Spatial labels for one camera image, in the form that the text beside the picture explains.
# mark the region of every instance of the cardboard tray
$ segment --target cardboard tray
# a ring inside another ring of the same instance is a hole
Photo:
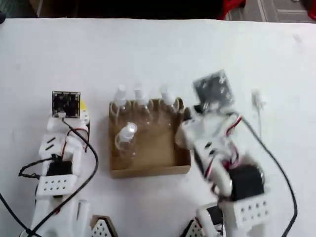
[[[158,113],[159,99],[153,99],[154,111]],[[183,117],[183,101],[179,98],[180,110],[172,128],[154,123],[146,132],[136,133],[136,157],[130,167],[124,168],[114,145],[115,135],[119,132],[109,119],[110,174],[112,178],[185,174],[191,167],[190,151],[181,149],[174,142],[174,136]]]

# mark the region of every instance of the yellow part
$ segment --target yellow part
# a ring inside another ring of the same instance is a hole
[[[87,110],[87,105],[83,100],[80,99],[80,110]]]

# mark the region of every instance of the bottle cap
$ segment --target bottle cap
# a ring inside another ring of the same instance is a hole
[[[135,85],[135,98],[139,105],[147,105],[149,102],[149,98],[144,91],[144,88],[140,83]]]
[[[173,105],[174,102],[176,101],[176,97],[169,91],[168,86],[163,85],[160,88],[162,100],[166,105]]]
[[[137,131],[137,125],[133,122],[128,122],[127,126],[119,132],[119,139],[121,142],[129,142],[133,139]]]
[[[126,88],[124,85],[119,85],[114,96],[114,103],[116,106],[123,106],[126,104]]]

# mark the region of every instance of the plastic bottle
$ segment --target plastic bottle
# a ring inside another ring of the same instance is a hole
[[[179,111],[179,100],[174,96],[167,86],[160,88],[162,98],[159,100],[158,122],[161,125],[172,126]]]
[[[124,168],[129,167],[136,156],[136,131],[137,125],[129,122],[115,137],[115,147],[118,150],[119,159]]]
[[[148,130],[154,122],[154,103],[140,84],[135,86],[134,119],[140,130]]]
[[[126,88],[124,85],[118,87],[110,111],[119,130],[125,127],[129,121],[132,121],[132,105],[126,99]]]

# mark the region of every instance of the white table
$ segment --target white table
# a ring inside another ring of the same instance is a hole
[[[215,198],[194,163],[187,175],[111,179],[108,103],[119,83],[132,89],[141,81],[153,97],[159,96],[162,83],[168,83],[187,106],[192,105],[197,102],[192,81],[224,68],[236,108],[254,126],[251,90],[259,88],[266,95],[263,140],[286,170],[299,206],[289,236],[315,236],[315,58],[312,24],[7,19],[0,25],[0,191],[29,226],[37,181],[18,177],[18,171],[38,159],[51,91],[81,91],[92,117],[91,142],[101,159],[97,175],[81,196],[92,203],[95,214],[111,217],[120,237],[179,236],[195,210]],[[256,154],[268,174],[276,219],[268,225],[267,236],[278,237],[293,213],[288,188],[246,130],[239,142]],[[84,178],[94,166],[91,152],[83,165]],[[20,232],[0,205],[0,235]]]

